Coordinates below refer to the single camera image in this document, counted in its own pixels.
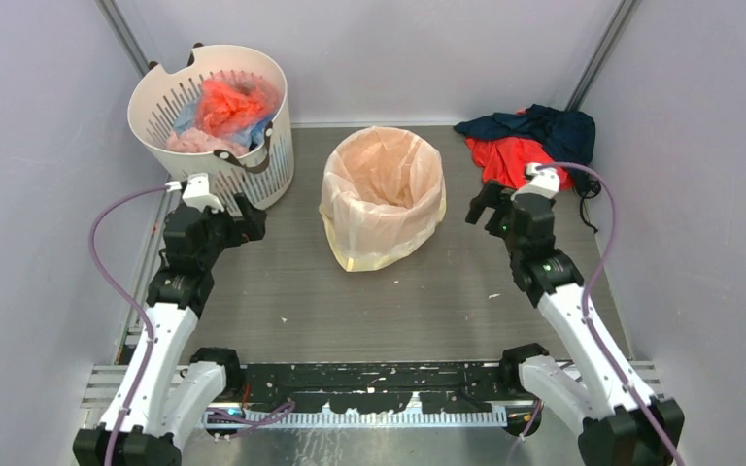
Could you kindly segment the white slotted laundry basket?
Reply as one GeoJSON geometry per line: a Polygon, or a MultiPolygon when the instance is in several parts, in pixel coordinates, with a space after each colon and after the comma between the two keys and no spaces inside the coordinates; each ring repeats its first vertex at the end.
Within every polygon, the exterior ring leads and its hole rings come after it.
{"type": "Polygon", "coordinates": [[[130,97],[127,120],[140,143],[173,179],[185,181],[206,173],[210,189],[234,215],[233,196],[243,193],[259,209],[267,209],[288,190],[294,175],[294,151],[288,105],[288,81],[267,54],[242,46],[197,44],[187,66],[175,73],[153,62],[130,97]],[[202,84],[216,73],[238,71],[264,78],[281,93],[280,108],[268,121],[261,141],[243,155],[224,150],[181,153],[167,148],[172,125],[183,105],[202,95],[202,84]]]}

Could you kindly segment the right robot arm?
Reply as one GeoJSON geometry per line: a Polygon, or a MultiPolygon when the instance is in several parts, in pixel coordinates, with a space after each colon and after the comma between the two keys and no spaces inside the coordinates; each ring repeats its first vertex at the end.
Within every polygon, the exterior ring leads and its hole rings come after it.
{"type": "Polygon", "coordinates": [[[486,231],[503,241],[514,284],[578,372],[572,377],[543,346],[527,344],[503,352],[502,389],[516,399],[532,395],[536,412],[550,408],[575,433],[586,465],[677,465],[684,413],[637,374],[599,322],[583,276],[556,245],[555,195],[539,183],[514,190],[490,181],[465,218],[474,224],[492,209],[486,231]]]}

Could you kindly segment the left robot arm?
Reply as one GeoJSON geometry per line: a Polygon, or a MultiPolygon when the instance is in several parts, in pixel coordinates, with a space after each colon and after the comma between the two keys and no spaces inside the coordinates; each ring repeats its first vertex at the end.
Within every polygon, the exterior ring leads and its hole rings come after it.
{"type": "Polygon", "coordinates": [[[267,214],[243,193],[232,216],[205,201],[183,199],[163,223],[160,264],[138,307],[144,331],[110,406],[76,434],[79,465],[179,465],[190,432],[218,397],[230,401],[245,381],[233,349],[196,352],[186,376],[172,385],[181,354],[214,286],[221,253],[265,235],[267,214]]]}

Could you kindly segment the pale yellow trash bag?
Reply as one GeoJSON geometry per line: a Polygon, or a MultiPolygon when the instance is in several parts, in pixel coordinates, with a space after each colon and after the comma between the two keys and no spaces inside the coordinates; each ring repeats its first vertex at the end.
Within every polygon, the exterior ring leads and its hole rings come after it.
{"type": "Polygon", "coordinates": [[[440,151],[397,127],[358,130],[325,162],[319,213],[347,272],[378,271],[409,256],[446,213],[440,151]]]}

